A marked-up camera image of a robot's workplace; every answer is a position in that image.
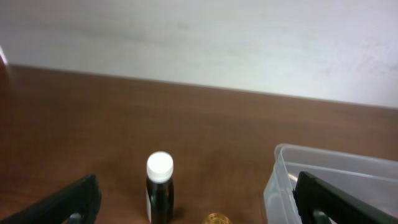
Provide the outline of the dark bottle white cap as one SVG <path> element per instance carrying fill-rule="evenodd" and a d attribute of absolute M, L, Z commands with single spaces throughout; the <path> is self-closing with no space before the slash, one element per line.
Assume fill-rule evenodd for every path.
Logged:
<path fill-rule="evenodd" d="M 150 224 L 168 224 L 174 217 L 174 161 L 167 152 L 155 152 L 147 160 L 146 210 Z"/>

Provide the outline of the clear plastic container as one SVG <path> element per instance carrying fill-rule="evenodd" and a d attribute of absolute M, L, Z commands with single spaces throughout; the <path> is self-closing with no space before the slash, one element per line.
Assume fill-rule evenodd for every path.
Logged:
<path fill-rule="evenodd" d="M 268 223 L 300 223 L 293 190 L 301 171 L 397 216 L 397 162 L 323 149 L 279 144 L 264 190 Z"/>

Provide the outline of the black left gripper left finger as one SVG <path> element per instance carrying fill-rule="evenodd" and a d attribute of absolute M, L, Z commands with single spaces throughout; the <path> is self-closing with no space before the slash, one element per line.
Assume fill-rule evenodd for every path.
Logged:
<path fill-rule="evenodd" d="M 1 223 L 94 224 L 101 206 L 101 191 L 94 174 L 86 175 L 62 190 L 1 220 Z"/>

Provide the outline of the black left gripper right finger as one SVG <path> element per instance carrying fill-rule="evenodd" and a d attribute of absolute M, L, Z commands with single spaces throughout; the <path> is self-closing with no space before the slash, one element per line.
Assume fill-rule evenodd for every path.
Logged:
<path fill-rule="evenodd" d="M 303 224 L 397 224 L 393 217 L 309 172 L 301 171 L 293 190 Z"/>

